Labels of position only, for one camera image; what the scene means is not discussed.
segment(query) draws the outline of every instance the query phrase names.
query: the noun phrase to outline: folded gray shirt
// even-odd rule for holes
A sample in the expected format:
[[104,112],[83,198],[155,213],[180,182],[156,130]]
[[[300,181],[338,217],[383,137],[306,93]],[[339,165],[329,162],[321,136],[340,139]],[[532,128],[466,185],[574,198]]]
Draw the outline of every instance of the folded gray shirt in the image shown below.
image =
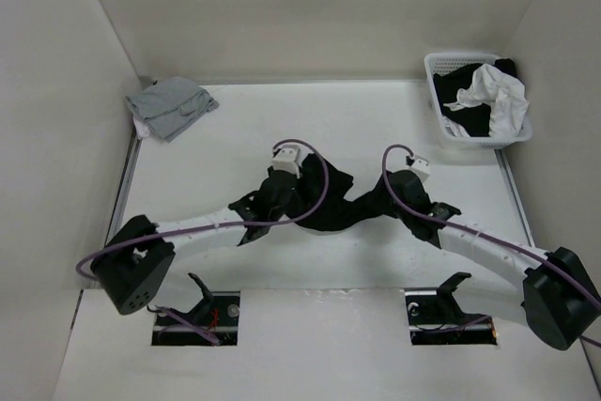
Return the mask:
[[205,88],[184,77],[172,77],[126,97],[131,112],[170,143],[200,116],[219,107]]

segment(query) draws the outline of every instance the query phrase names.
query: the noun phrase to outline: white wall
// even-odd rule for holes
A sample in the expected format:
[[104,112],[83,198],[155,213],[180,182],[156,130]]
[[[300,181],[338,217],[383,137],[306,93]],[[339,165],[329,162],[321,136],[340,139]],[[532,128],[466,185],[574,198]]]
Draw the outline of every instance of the white wall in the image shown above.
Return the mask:
[[576,251],[601,289],[601,0],[534,0],[505,54],[532,102],[534,138],[509,157],[535,240]]
[[0,0],[0,399],[47,400],[106,233],[137,79],[98,0]]
[[436,49],[500,51],[531,0],[101,0],[139,74],[415,78]]

